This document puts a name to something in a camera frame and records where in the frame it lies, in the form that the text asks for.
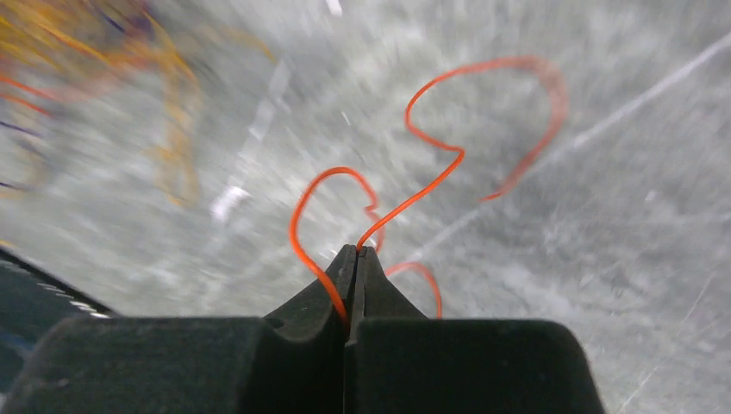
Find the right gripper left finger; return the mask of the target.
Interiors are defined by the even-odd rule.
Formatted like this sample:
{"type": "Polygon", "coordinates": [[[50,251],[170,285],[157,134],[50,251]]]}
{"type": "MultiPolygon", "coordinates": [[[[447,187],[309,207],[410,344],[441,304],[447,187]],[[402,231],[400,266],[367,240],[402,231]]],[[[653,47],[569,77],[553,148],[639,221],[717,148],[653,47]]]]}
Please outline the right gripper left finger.
{"type": "Polygon", "coordinates": [[[356,368],[346,328],[315,280],[265,317],[264,413],[353,413],[356,368]]]}

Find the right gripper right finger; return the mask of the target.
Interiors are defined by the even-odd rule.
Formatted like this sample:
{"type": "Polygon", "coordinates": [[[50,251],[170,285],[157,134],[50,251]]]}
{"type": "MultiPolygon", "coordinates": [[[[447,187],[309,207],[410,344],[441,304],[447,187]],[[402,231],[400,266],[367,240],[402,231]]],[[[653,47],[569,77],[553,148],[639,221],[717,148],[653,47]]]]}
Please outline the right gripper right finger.
{"type": "Polygon", "coordinates": [[[355,255],[348,305],[348,411],[376,412],[388,377],[405,377],[397,365],[408,359],[408,346],[398,343],[403,335],[397,329],[427,317],[388,280],[374,248],[355,255]]]}

